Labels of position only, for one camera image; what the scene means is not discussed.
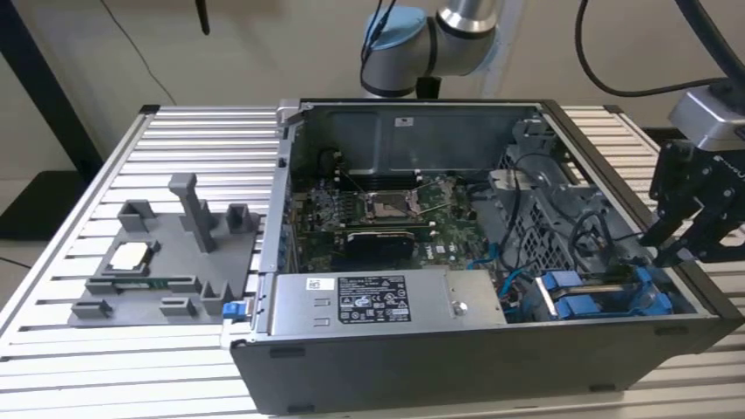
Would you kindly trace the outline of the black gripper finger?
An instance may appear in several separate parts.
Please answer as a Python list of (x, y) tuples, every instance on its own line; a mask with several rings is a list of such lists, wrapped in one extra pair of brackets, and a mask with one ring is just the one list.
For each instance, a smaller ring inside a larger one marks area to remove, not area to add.
[(640, 239), (645, 247), (659, 247), (676, 233), (684, 220), (696, 212), (695, 204), (660, 204), (657, 221), (648, 228)]
[(728, 235), (728, 224), (723, 216), (725, 213), (719, 210), (703, 210), (680, 239), (659, 251), (655, 265), (664, 267), (679, 264), (677, 253), (683, 249), (705, 263), (727, 262), (728, 251), (723, 250), (721, 240)]

